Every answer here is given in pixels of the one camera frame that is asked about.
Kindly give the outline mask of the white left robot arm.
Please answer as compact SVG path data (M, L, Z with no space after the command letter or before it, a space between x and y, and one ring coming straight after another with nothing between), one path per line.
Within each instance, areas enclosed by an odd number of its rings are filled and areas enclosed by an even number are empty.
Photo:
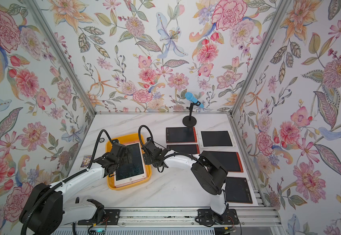
M66 202L82 189L131 163L132 156L127 146L115 143L110 152L91 162L99 167L85 168L64 180L50 185L40 183L33 188L20 214L22 235L28 229L37 235L50 235L62 225L80 220L97 225L106 218L104 205L95 199L69 205Z

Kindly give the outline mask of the black microphone stand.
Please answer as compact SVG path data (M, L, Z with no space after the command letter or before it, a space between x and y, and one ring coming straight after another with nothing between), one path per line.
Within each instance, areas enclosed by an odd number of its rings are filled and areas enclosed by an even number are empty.
M189 115L185 116L182 120L183 125L186 127L194 127L197 124L196 118L192 116L194 105L195 105L194 103L190 104L190 107L188 108Z

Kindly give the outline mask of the red writing tablet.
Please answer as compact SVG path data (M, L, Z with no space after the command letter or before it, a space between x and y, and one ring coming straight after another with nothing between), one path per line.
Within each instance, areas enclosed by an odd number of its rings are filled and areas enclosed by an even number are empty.
M243 177L227 177L225 193L227 202L252 204L248 181Z
M175 152L181 152L186 154L200 154L200 148L197 144L190 145L167 145L168 149L174 150Z
M194 127L167 127L166 143L196 143L197 133Z
M244 172L238 152L216 151L213 152L213 155L228 172Z

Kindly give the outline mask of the small card box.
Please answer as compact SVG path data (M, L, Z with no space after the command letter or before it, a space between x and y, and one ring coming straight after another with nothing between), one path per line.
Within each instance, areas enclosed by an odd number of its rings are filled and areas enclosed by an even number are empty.
M91 155L84 155L80 167L86 168L90 164L91 158Z

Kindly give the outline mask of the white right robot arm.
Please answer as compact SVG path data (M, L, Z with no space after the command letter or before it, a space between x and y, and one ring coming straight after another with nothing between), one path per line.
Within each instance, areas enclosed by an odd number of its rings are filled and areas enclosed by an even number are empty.
M239 225L237 213L229 208L225 186L228 172L225 167L209 152L199 155L161 149L153 140L146 144L140 141L144 151L144 162L155 168L179 168L190 170L200 186L210 194L210 208L199 209L195 222L199 225Z

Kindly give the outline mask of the pink writing tablet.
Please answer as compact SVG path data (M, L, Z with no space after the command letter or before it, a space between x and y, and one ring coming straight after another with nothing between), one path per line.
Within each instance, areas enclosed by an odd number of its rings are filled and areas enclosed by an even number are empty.
M125 164L116 170L114 176L114 185L116 188L139 183L148 178L140 143L133 142L127 145L127 147L131 154L131 163Z

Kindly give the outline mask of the yellow plastic storage box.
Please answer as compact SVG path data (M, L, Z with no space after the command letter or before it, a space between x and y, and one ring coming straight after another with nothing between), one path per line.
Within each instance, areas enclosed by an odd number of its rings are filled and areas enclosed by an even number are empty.
M129 145L131 143L136 143L136 142L139 142L140 143L140 140L142 140L143 137L139 137L138 134L135 134L135 133L132 133L132 134L128 134L128 135L125 135L125 136L120 136L120 137L117 137L114 139L114 141L116 142L119 142L123 145ZM141 184L144 184L146 182L148 182L152 176L152 170L151 170L151 166L149 165L145 165L146 167L146 170L147 170L147 175L148 175L148 178L144 181L141 181L139 183L135 183L135 184L132 184L132 185L128 185L128 186L125 186L125 187L122 187L122 188L116 188L115 185L114 185L114 176L115 176L115 172L114 172L114 175L112 177L109 177L107 179L107 184L109 186L110 189L112 190L116 190L116 191L121 191L121 190L126 190L126 189L129 189L129 188L133 188L133 187L136 187L136 186L139 186Z

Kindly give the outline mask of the white writing tablet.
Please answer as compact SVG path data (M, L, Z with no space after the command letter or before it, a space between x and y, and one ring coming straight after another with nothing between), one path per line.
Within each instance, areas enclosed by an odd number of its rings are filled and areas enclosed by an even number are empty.
M235 147L235 143L228 131L201 131L204 147Z

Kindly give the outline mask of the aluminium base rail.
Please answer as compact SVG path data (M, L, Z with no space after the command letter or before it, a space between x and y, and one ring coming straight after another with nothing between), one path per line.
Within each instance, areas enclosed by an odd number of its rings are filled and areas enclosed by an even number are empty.
M274 208L235 208L239 223L203 226L197 223L197 208L120 208L114 220L93 228L93 235L283 235L280 216Z

